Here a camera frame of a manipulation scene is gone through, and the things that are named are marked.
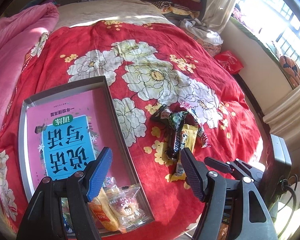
screw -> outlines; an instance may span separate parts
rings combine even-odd
[[[75,174],[74,174],[77,178],[80,178],[83,176],[83,171],[77,171]]]
[[[43,179],[42,179],[42,182],[43,183],[48,183],[50,181],[50,178],[49,177],[44,177]]]
[[[209,176],[216,177],[216,176],[218,176],[218,173],[216,173],[215,171],[209,171]]]
[[[251,179],[249,177],[243,177],[243,181],[245,183],[250,183],[251,182]]]

red bedspread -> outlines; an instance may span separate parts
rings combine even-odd
[[[196,223],[203,204],[184,181],[167,182],[171,166],[164,164],[162,156],[166,147],[163,126],[150,120],[158,104],[175,110],[186,101],[195,107],[211,144],[201,148],[197,140],[194,155],[198,160],[212,156],[249,161],[260,138],[236,81],[173,25],[103,21],[63,27],[48,38],[39,58],[25,63],[0,132],[4,213],[17,231],[27,207],[17,150],[23,100],[97,75],[107,77],[126,144],[155,217],[155,222],[108,239],[173,239],[194,226],[190,224]]]

curtain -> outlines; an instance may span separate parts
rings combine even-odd
[[[300,146],[300,85],[264,117],[270,133],[282,137],[293,150]]]
[[[217,33],[221,33],[228,22],[236,0],[207,0],[206,13],[202,22]]]

blue gripper pad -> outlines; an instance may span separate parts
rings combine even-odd
[[[194,196],[196,196],[200,201],[205,197],[204,194],[204,181],[202,180],[201,173],[206,177],[206,171],[200,171],[200,163],[194,158],[192,152],[189,148],[184,148],[180,152],[181,154],[181,164],[187,176],[187,183],[192,189]]]
[[[102,184],[106,178],[110,165],[112,163],[112,150],[109,147],[103,147],[98,158],[87,171],[85,179],[87,188],[87,200],[89,202],[99,195]]]

red bag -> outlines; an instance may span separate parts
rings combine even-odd
[[[243,68],[240,60],[238,60],[237,57],[229,50],[215,55],[214,59],[231,75],[238,74],[240,69]]]

